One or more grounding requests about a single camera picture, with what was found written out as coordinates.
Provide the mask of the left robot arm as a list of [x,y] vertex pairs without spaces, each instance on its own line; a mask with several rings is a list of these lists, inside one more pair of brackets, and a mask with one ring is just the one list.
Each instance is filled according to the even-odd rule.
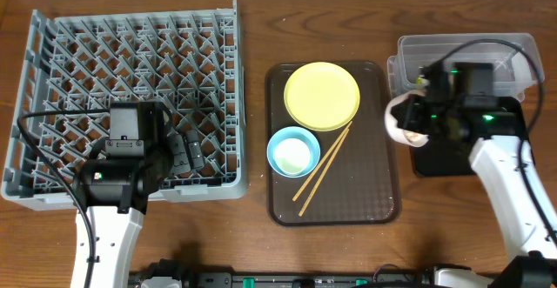
[[149,196],[168,178],[200,170],[198,135],[179,134],[161,102],[115,102],[109,134],[94,143],[72,181],[76,217],[73,287],[125,287]]

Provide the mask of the pink bowl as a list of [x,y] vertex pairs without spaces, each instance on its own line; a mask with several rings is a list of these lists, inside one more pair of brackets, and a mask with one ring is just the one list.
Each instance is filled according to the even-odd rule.
[[389,137],[397,143],[405,144],[411,147],[422,147],[429,141],[429,136],[414,131],[406,131],[397,126],[398,119],[394,117],[391,110],[395,105],[402,104],[410,96],[424,96],[425,93],[420,90],[410,90],[409,92],[393,98],[386,106],[384,122],[386,132]]

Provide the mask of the pale green plastic cup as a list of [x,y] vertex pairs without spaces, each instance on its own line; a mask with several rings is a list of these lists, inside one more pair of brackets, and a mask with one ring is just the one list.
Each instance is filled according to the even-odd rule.
[[273,157],[283,174],[297,176],[309,165],[311,152],[302,140],[287,138],[277,145]]

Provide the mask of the light blue bowl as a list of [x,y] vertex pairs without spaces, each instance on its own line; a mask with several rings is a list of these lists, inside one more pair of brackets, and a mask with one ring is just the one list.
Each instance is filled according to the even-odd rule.
[[[279,170],[278,166],[274,161],[273,154],[277,145],[287,138],[297,138],[299,140],[302,140],[309,147],[311,152],[311,161],[309,165],[301,174],[297,176],[288,176],[283,174]],[[285,127],[275,132],[272,135],[271,139],[269,140],[266,148],[266,156],[269,165],[272,167],[274,171],[276,171],[279,175],[283,177],[296,178],[296,177],[303,177],[310,174],[317,166],[320,160],[320,154],[321,154],[321,149],[320,149],[320,144],[318,139],[309,130],[298,126]]]

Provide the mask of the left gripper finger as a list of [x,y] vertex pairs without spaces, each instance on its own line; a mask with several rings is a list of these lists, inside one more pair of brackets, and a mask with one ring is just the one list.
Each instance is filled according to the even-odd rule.
[[173,163],[170,170],[171,176],[178,176],[191,171],[190,161],[185,141],[181,135],[175,134],[168,139],[169,146],[173,155]]
[[205,166],[203,152],[198,133],[195,130],[187,131],[185,134],[190,167],[193,170],[201,170]]

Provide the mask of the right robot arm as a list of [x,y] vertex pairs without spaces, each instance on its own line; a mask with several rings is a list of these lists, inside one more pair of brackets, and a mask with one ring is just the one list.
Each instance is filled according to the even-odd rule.
[[468,162],[487,192],[509,263],[496,278],[438,266],[431,287],[552,287],[556,211],[534,164],[527,128],[493,92],[493,66],[443,62],[423,69],[424,90],[393,99],[385,119],[397,142],[421,147],[448,140],[469,147]]

